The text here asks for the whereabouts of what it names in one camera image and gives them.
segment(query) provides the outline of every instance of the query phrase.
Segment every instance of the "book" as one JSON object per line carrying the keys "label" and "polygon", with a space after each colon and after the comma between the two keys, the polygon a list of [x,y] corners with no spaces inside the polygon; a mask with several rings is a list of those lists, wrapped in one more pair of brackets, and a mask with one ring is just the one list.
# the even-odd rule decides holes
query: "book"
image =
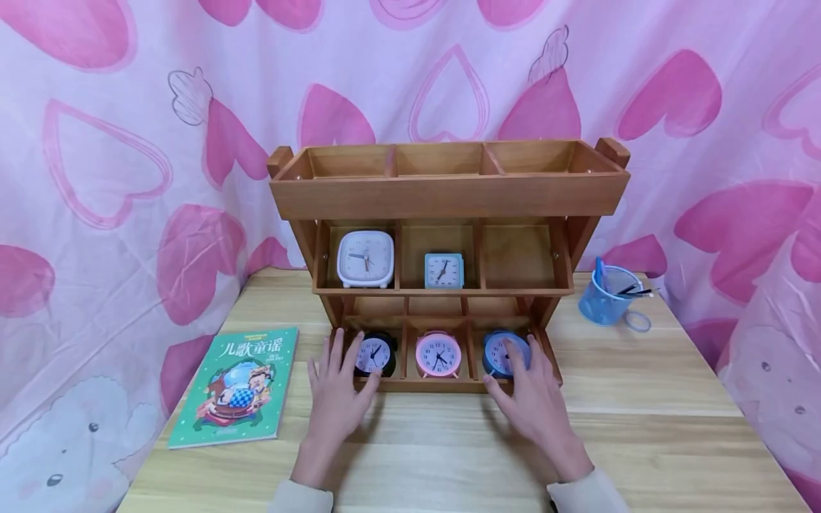
{"label": "book", "polygon": [[169,449],[276,438],[296,327],[217,335],[194,377]]}

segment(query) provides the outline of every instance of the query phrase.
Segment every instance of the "sleeve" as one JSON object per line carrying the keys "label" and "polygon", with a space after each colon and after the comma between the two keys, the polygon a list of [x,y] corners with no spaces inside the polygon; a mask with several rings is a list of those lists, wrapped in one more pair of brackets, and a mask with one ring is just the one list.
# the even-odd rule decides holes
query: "sleeve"
{"label": "sleeve", "polygon": [[268,504],[268,513],[331,513],[333,494],[282,481]]}
{"label": "sleeve", "polygon": [[548,485],[559,513],[630,513],[630,508],[600,469],[573,483]]}

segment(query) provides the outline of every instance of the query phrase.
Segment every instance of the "wooden table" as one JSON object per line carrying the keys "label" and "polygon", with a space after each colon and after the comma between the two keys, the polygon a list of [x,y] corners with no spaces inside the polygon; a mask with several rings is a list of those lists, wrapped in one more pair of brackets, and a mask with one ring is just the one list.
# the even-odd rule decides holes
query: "wooden table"
{"label": "wooden table", "polygon": [[[588,280],[575,275],[577,294],[561,301],[548,335],[574,428],[633,511],[807,511],[663,301],[634,303],[649,333],[595,326],[576,306]],[[180,404],[120,513],[265,511],[308,427],[305,361],[328,320],[308,273],[266,268],[222,326],[293,325],[299,363],[280,439],[169,451]],[[487,395],[379,394],[328,485],[340,512],[549,511],[538,477],[548,474]]]}

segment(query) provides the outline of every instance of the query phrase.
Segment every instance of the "black alarm clock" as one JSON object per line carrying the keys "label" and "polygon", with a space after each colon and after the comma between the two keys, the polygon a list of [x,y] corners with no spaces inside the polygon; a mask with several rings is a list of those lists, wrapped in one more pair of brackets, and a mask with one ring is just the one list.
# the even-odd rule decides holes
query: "black alarm clock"
{"label": "black alarm clock", "polygon": [[359,354],[356,356],[355,376],[370,376],[381,369],[382,375],[387,378],[397,369],[397,339],[387,332],[367,332],[360,344]]}

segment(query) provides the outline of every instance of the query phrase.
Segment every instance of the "wooden shelf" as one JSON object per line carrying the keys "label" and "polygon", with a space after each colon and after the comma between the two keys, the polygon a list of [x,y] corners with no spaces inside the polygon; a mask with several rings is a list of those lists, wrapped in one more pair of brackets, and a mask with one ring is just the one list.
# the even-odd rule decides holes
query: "wooden shelf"
{"label": "wooden shelf", "polygon": [[[616,210],[630,175],[629,152],[612,139],[374,144],[277,149],[270,186],[334,327],[346,343],[363,330],[397,338],[397,370],[383,392],[485,392],[484,336],[532,333],[553,362],[544,331],[599,222]],[[342,237],[380,230],[394,241],[387,288],[344,288]],[[425,289],[424,256],[459,253],[465,286]],[[458,378],[421,378],[416,340],[450,332],[462,348]],[[355,385],[365,384],[355,378]],[[502,381],[510,390],[512,383]]]}

